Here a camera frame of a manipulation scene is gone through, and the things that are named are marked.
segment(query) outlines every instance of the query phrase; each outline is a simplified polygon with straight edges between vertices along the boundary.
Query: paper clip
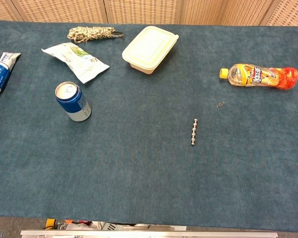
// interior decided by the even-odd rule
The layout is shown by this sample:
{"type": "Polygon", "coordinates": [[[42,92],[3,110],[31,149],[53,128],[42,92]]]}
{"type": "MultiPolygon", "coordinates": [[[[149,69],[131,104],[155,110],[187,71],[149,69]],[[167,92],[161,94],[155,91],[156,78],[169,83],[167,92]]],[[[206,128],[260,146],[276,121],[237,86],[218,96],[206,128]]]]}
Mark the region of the paper clip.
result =
{"type": "Polygon", "coordinates": [[[220,108],[221,106],[223,106],[224,105],[224,101],[221,101],[219,104],[217,104],[217,108],[220,108]]]}

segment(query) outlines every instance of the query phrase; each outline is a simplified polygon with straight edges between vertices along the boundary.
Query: floor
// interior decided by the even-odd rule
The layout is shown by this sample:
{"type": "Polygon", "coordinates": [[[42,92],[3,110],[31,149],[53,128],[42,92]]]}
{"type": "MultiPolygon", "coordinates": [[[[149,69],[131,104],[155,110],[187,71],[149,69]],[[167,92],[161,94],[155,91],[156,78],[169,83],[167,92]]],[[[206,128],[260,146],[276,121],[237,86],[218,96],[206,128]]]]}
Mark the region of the floor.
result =
{"type": "MultiPolygon", "coordinates": [[[[45,227],[46,219],[0,217],[0,236],[2,238],[20,238],[21,230],[40,230],[45,227]]],[[[188,227],[188,231],[202,232],[244,232],[254,230],[229,229],[229,228],[208,228],[208,227],[188,227]]],[[[280,238],[298,238],[298,233],[277,232],[280,238]]]]}

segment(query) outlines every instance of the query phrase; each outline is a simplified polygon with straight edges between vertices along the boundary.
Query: plastic bottle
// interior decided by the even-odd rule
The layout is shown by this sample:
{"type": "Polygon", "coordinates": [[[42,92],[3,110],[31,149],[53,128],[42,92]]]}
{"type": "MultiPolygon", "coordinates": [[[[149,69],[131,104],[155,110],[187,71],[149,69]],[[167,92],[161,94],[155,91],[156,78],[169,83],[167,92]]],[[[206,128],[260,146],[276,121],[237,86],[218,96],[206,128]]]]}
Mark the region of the plastic bottle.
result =
{"type": "Polygon", "coordinates": [[[294,87],[298,80],[295,68],[264,68],[252,64],[238,63],[232,68],[221,68],[220,78],[228,79],[235,86],[271,86],[280,89],[294,87]]]}

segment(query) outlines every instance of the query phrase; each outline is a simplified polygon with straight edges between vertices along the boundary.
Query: beige wall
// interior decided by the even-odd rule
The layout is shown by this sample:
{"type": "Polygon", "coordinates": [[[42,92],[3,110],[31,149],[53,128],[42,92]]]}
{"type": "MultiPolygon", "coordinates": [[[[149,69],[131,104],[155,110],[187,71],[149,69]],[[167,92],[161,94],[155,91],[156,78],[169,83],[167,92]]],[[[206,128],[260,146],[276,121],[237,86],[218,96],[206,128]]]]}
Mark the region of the beige wall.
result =
{"type": "Polygon", "coordinates": [[[0,0],[0,20],[298,26],[298,0],[0,0]]]}

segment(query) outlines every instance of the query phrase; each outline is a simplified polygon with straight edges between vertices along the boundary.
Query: metal beads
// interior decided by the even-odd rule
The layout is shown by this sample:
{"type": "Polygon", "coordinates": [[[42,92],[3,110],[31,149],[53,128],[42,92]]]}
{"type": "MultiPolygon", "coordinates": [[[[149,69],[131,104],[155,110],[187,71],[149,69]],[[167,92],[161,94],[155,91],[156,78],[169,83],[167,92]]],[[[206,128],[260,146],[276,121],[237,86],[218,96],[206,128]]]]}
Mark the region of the metal beads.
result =
{"type": "Polygon", "coordinates": [[[197,126],[198,126],[198,120],[194,119],[192,134],[191,134],[191,145],[193,146],[195,145],[195,134],[196,134],[197,126]]]}

